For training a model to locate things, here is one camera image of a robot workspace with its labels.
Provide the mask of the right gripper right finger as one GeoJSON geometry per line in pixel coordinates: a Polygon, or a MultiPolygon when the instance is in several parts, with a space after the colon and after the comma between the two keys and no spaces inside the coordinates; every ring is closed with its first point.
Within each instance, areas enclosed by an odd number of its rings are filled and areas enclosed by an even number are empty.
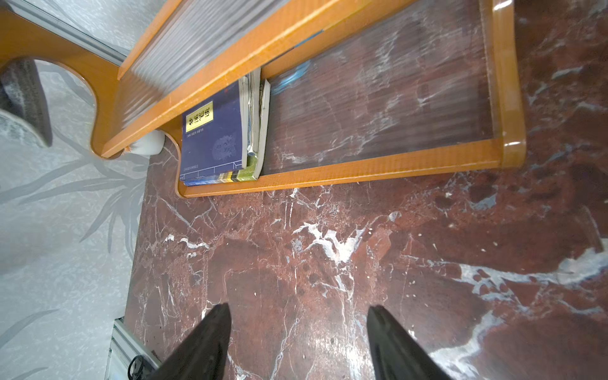
{"type": "Polygon", "coordinates": [[[367,334],[376,379],[450,379],[386,308],[368,309],[367,334]]]}

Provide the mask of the grey fluffy cloth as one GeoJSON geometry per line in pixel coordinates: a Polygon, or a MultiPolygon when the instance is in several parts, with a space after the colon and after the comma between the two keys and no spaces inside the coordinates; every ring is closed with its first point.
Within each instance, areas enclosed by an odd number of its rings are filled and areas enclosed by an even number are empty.
{"type": "Polygon", "coordinates": [[[34,60],[14,60],[1,73],[1,137],[27,147],[52,145],[48,103],[34,60]]]}

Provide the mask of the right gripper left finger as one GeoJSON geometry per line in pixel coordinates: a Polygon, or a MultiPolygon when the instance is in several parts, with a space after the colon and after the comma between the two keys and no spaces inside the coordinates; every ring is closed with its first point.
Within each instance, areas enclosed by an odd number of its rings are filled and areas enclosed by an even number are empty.
{"type": "Polygon", "coordinates": [[[214,306],[147,379],[223,379],[231,322],[227,302],[214,306]]]}

